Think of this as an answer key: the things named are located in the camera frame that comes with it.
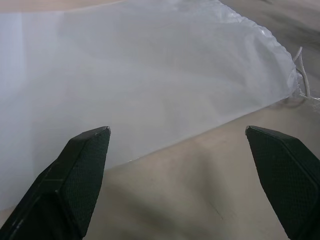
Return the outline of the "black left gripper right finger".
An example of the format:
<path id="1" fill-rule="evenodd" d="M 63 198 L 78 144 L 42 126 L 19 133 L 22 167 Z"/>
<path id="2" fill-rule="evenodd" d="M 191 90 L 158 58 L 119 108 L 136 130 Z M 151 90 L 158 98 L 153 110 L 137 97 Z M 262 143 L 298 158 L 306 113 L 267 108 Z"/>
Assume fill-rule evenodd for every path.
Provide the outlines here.
<path id="1" fill-rule="evenodd" d="M 260 184 L 290 240 L 320 238 L 320 160 L 298 139 L 250 125 L 245 130 Z"/>

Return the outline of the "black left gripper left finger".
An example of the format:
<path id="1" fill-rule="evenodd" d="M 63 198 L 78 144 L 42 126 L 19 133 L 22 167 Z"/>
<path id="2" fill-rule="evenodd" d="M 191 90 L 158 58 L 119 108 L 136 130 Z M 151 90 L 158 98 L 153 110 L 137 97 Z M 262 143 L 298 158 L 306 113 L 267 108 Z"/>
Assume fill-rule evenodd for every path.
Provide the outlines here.
<path id="1" fill-rule="evenodd" d="M 81 240 L 101 190 L 111 130 L 71 138 L 0 229 L 2 240 Z"/>

